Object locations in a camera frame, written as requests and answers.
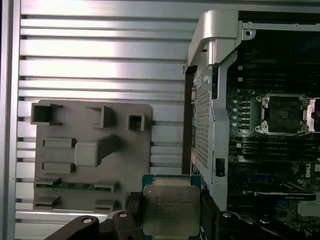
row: motherboard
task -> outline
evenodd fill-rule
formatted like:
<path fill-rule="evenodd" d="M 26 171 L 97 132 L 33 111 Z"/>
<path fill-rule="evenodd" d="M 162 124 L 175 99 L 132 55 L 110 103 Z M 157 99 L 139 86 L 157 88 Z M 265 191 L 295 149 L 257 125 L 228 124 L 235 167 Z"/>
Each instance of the motherboard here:
<path fill-rule="evenodd" d="M 320 46 L 314 42 L 319 37 L 257 30 L 237 48 L 228 68 L 227 210 L 248 222 L 271 215 L 297 231 L 320 235 Z M 215 71 L 207 91 L 212 99 Z M 193 173 L 202 174 L 196 163 L 202 159 L 198 84 L 196 79 L 191 159 Z M 214 115 L 212 107 L 209 114 Z"/>

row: aluminum frame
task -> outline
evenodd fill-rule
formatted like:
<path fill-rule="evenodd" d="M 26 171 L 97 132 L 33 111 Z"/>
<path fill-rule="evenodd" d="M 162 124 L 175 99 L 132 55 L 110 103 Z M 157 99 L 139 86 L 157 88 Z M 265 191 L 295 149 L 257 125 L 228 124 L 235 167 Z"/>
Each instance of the aluminum frame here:
<path fill-rule="evenodd" d="M 0 181 L 3 239 L 15 238 L 20 0 L 2 1 L 0 82 Z"/>

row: screw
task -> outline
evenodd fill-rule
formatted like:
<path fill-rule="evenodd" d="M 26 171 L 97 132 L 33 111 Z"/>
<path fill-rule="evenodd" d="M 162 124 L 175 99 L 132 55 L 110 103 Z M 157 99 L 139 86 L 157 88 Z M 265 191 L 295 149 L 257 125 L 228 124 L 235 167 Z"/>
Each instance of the screw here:
<path fill-rule="evenodd" d="M 82 222 L 83 222 L 84 224 L 89 224 L 89 223 L 92 222 L 92 219 L 91 219 L 91 218 L 85 218 L 85 219 L 82 220 Z"/>
<path fill-rule="evenodd" d="M 225 212 L 222 214 L 222 216 L 224 216 L 225 218 L 231 218 L 232 214 L 230 212 Z"/>
<path fill-rule="evenodd" d="M 262 223 L 262 224 L 269 224 L 269 223 L 270 223 L 270 222 L 269 222 L 268 220 L 266 220 L 266 219 L 260 219 L 259 221 L 260 221 L 260 223 Z"/>

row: metal mesh panel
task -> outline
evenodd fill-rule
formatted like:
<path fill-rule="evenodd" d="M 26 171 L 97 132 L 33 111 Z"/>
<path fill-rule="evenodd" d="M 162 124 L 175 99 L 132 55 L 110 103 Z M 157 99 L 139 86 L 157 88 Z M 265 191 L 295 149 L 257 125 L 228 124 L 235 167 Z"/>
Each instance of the metal mesh panel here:
<path fill-rule="evenodd" d="M 208 132 L 211 94 L 197 89 L 196 96 L 197 127 L 195 137 L 196 160 L 208 168 Z"/>

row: gray plastic bracket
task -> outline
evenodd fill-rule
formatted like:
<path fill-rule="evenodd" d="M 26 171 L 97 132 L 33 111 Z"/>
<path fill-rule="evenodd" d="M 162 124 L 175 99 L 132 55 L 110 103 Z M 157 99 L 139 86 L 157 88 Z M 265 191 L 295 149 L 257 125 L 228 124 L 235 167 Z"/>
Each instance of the gray plastic bracket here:
<path fill-rule="evenodd" d="M 130 131 L 143 132 L 147 126 L 146 123 L 145 115 L 130 113 L 127 119 L 127 129 Z"/>
<path fill-rule="evenodd" d="M 94 204 L 94 212 L 110 213 L 115 209 L 116 201 L 112 200 L 97 200 Z"/>
<path fill-rule="evenodd" d="M 76 166 L 97 167 L 102 159 L 118 149 L 119 142 L 119 137 L 114 135 L 88 142 L 77 142 L 75 145 L 74 163 Z"/>
<path fill-rule="evenodd" d="M 41 185 L 49 185 L 49 186 L 53 186 L 57 183 L 59 183 L 61 181 L 60 178 L 40 178 L 36 181 L 34 181 L 34 183 L 37 184 L 41 184 Z"/>
<path fill-rule="evenodd" d="M 103 188 L 103 189 L 110 189 L 111 193 L 115 192 L 115 188 L 117 185 L 117 181 L 104 181 L 104 182 L 98 182 L 94 185 L 95 188 Z"/>
<path fill-rule="evenodd" d="M 102 107 L 96 107 L 96 106 L 86 106 L 87 109 L 92 109 L 95 111 L 98 111 L 100 113 L 100 119 L 99 123 L 93 124 L 93 128 L 97 129 L 104 129 L 112 127 L 113 124 L 113 110 L 110 107 L 102 106 Z"/>
<path fill-rule="evenodd" d="M 45 148 L 71 149 L 75 146 L 74 138 L 45 137 L 42 146 Z"/>
<path fill-rule="evenodd" d="M 52 210 L 55 205 L 59 202 L 59 197 L 52 196 L 41 196 L 34 201 L 34 206 L 37 209 Z"/>
<path fill-rule="evenodd" d="M 47 174 L 71 174 L 75 170 L 73 163 L 43 162 L 42 172 Z"/>
<path fill-rule="evenodd" d="M 62 107 L 62 105 L 52 103 L 32 103 L 30 123 L 33 125 L 61 126 L 61 122 L 54 121 L 54 114 L 56 109 Z"/>

